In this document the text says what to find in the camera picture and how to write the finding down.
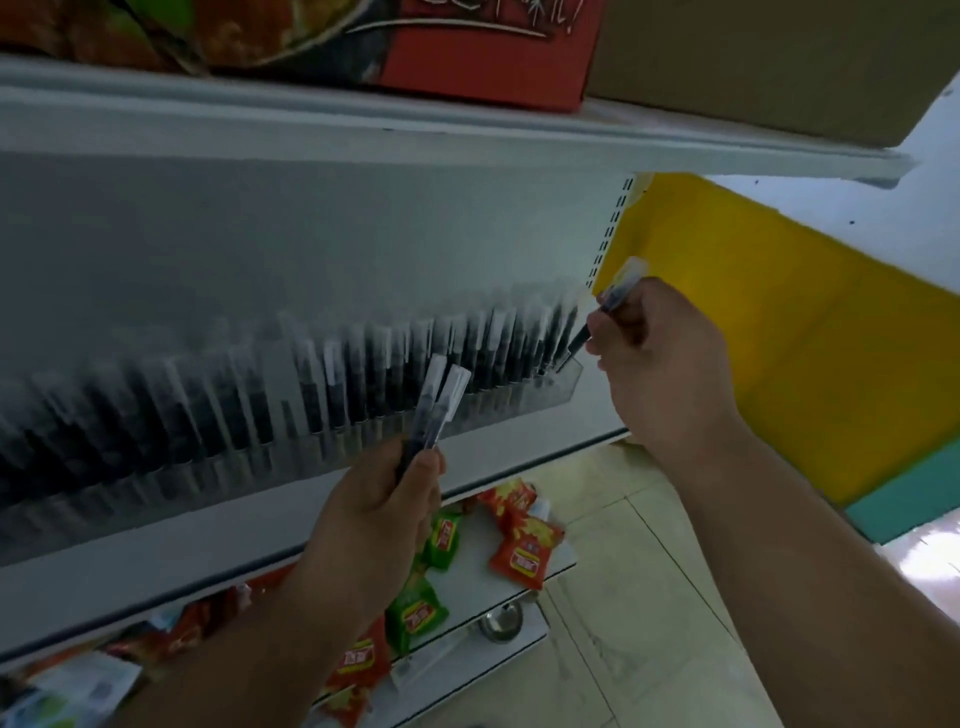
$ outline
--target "teal panel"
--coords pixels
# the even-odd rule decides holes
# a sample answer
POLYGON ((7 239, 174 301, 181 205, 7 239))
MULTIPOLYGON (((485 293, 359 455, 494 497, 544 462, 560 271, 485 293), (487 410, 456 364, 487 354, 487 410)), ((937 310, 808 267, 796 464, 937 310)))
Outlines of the teal panel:
POLYGON ((922 460, 847 508, 867 537, 886 544, 960 507, 960 440, 922 460))

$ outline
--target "white wall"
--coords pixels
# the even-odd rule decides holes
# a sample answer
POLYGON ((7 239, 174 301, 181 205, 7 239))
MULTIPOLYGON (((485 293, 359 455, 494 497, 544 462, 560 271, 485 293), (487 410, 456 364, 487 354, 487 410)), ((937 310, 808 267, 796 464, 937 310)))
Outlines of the white wall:
POLYGON ((900 148, 921 165, 893 190, 839 180, 710 179, 960 293, 960 75, 900 148))

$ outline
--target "person's right hand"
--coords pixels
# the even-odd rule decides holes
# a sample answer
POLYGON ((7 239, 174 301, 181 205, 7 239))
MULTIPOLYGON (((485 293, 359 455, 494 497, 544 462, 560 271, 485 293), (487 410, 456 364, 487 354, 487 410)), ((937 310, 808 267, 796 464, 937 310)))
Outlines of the person's right hand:
POLYGON ((696 454, 742 426, 723 334, 673 286, 643 279, 587 325, 617 414, 658 460, 696 454))

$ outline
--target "metal bowl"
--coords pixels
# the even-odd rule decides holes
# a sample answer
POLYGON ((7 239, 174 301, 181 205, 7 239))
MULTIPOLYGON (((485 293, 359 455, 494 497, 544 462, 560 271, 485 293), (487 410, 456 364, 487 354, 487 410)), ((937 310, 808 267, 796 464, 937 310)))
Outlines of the metal bowl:
POLYGON ((480 631, 492 643, 508 643, 523 629, 523 608, 515 601, 480 618, 480 631))

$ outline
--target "yellow panel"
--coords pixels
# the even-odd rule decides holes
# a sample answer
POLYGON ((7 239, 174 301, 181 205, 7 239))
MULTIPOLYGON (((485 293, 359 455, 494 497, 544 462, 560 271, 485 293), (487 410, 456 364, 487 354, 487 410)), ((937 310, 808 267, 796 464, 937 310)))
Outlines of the yellow panel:
POLYGON ((960 426, 960 298, 880 263, 869 269, 741 406, 840 503, 960 426))
POLYGON ((724 331, 742 398, 863 273, 863 255, 692 175, 661 174, 624 215, 597 277, 627 255, 724 331))

